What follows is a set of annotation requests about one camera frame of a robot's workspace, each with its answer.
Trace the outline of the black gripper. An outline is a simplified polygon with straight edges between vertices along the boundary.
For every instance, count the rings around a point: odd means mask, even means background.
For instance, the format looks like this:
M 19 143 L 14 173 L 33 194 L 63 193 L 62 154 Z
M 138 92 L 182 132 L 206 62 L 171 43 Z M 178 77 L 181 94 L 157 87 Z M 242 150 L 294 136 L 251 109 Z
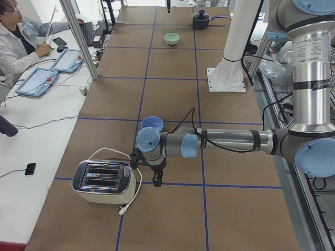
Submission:
M 166 167 L 166 157 L 134 148 L 130 155 L 130 167 L 137 169 L 138 165 L 148 166 L 154 172 L 152 183 L 155 187 L 162 186 L 163 169 Z

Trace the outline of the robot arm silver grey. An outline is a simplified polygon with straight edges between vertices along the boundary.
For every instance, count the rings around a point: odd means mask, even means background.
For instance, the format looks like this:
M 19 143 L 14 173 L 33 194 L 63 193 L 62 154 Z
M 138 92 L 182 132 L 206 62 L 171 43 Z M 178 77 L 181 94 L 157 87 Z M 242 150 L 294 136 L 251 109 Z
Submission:
M 141 129 L 130 167 L 148 166 L 162 184 L 168 156 L 196 157 L 210 146 L 247 153 L 263 151 L 294 164 L 309 176 L 334 175 L 334 125 L 330 121 L 330 33 L 334 1 L 270 1 L 267 34 L 293 46 L 294 121 L 287 129 L 224 130 L 181 126 L 172 132 Z

